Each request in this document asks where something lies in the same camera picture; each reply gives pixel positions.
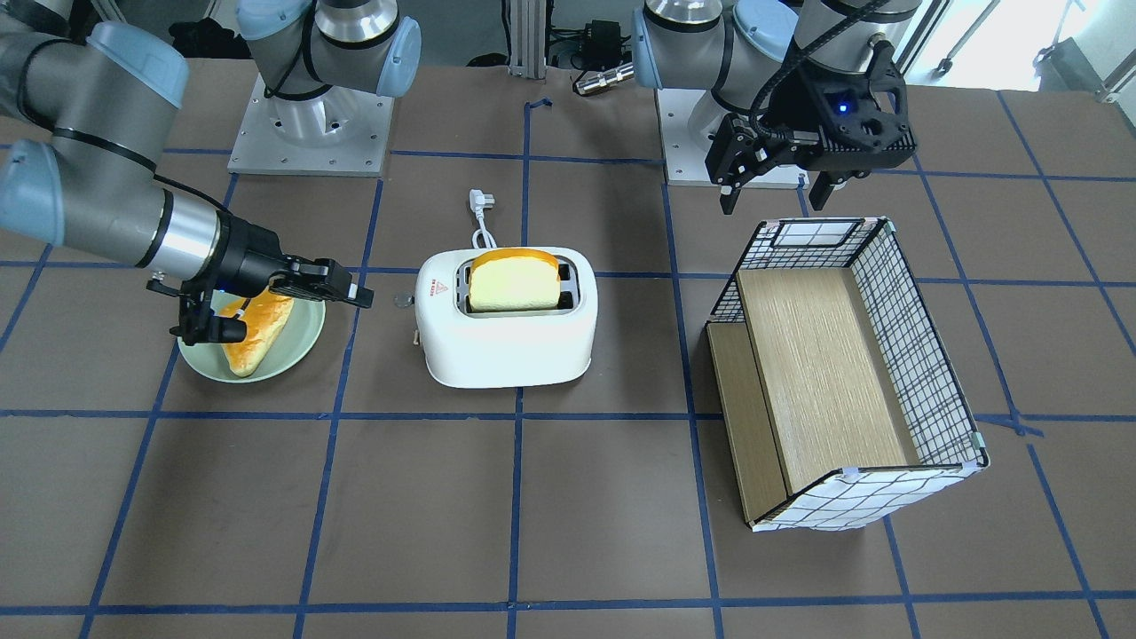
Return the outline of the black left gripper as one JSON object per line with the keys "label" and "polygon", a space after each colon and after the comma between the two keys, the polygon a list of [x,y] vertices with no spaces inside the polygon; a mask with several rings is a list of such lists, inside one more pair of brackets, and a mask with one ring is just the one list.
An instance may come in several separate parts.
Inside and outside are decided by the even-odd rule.
{"label": "black left gripper", "polygon": [[722,117],[705,155],[707,176],[721,186],[722,215],[734,214],[742,185],[782,166],[818,173],[808,199],[821,211],[845,179],[908,161],[918,141],[894,52],[888,40],[871,40],[867,67],[849,74],[800,63],[755,114]]}

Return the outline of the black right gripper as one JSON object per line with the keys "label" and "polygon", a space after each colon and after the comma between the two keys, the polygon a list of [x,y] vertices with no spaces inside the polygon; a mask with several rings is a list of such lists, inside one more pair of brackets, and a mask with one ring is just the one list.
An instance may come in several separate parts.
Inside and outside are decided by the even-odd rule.
{"label": "black right gripper", "polygon": [[359,287],[351,272],[329,258],[308,260],[279,250],[279,236],[231,213],[219,213],[219,235],[203,269],[179,288],[150,279],[147,290],[178,300],[178,324],[172,335],[185,345],[242,343],[248,325],[236,317],[219,317],[211,308],[215,290],[236,296],[273,294],[308,302],[346,302],[369,309],[370,288]]}

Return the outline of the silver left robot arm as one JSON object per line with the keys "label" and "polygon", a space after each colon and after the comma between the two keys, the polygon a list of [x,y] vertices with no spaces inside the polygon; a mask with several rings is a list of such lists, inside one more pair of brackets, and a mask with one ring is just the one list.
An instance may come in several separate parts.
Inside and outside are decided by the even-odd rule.
{"label": "silver left robot arm", "polygon": [[703,90],[722,110],[705,173],[733,213],[772,169],[816,173],[809,201],[895,169],[917,150],[895,41],[917,1],[645,1],[634,13],[635,78]]}

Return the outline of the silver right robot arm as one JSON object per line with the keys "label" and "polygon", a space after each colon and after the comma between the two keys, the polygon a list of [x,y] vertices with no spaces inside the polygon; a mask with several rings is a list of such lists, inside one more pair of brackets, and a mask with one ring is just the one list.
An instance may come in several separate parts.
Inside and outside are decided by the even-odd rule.
{"label": "silver right robot arm", "polygon": [[[170,332],[185,345],[245,338],[243,320],[214,312],[217,291],[371,306],[337,262],[290,255],[272,230],[158,177],[185,57],[122,20],[75,43],[70,8],[3,3],[3,114],[51,136],[17,141],[5,158],[5,230],[152,272],[147,288],[176,299]],[[272,122],[295,150],[360,138],[353,97],[406,96],[421,64],[421,26],[394,1],[240,1],[235,15]]]}

